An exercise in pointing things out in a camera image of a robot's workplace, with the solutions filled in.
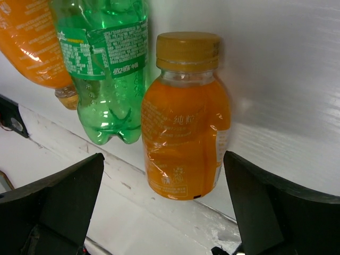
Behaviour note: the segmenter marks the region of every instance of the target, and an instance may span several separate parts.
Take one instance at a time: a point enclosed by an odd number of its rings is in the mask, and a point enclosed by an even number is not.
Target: orange bottle
[[[30,81],[55,89],[66,108],[78,95],[67,72],[47,0],[0,0],[0,50]]]
[[[142,103],[142,138],[151,188],[191,200],[216,186],[231,126],[228,96],[214,78],[220,38],[173,32],[157,38],[161,75]]]

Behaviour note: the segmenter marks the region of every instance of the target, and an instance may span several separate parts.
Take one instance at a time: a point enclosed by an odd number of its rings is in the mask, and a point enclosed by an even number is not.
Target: black plastic part
[[[220,247],[214,247],[211,250],[212,255],[230,255],[228,252],[222,250]],[[242,244],[237,247],[236,251],[232,255],[237,255],[239,252],[243,252]]]
[[[0,198],[1,255],[80,255],[104,171],[102,154]]]
[[[18,122],[20,125],[13,124],[13,121]],[[19,107],[16,102],[0,95],[0,121],[1,124],[19,135],[28,138],[26,126],[21,118]]]
[[[340,254],[340,197],[227,152],[225,172],[246,255]]]

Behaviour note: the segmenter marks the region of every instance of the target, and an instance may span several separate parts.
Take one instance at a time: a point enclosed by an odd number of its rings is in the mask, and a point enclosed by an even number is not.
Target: white wall
[[[223,37],[219,76],[233,100],[230,150],[309,188],[340,196],[340,2],[150,0],[151,52],[168,31]],[[85,138],[75,112],[0,57],[0,94]],[[150,76],[158,75],[151,58]],[[143,169],[141,142],[104,149]],[[204,202],[232,214],[225,181]]]

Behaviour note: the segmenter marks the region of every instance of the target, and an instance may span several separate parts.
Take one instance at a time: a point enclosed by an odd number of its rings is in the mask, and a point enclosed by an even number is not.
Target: orange bottle cap
[[[58,98],[59,101],[69,110],[76,110],[78,106],[78,94],[71,96],[71,97],[65,97],[65,98]]]
[[[157,66],[174,72],[206,72],[218,68],[221,38],[204,32],[170,32],[157,38]]]

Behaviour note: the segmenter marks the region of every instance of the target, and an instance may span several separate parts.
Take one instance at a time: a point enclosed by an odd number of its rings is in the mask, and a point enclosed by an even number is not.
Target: orange liquid
[[[156,80],[142,103],[148,182],[163,197],[191,200],[213,190],[219,176],[231,112],[214,81],[178,88]]]
[[[72,84],[47,0],[0,0],[0,50],[26,78],[49,88]]]

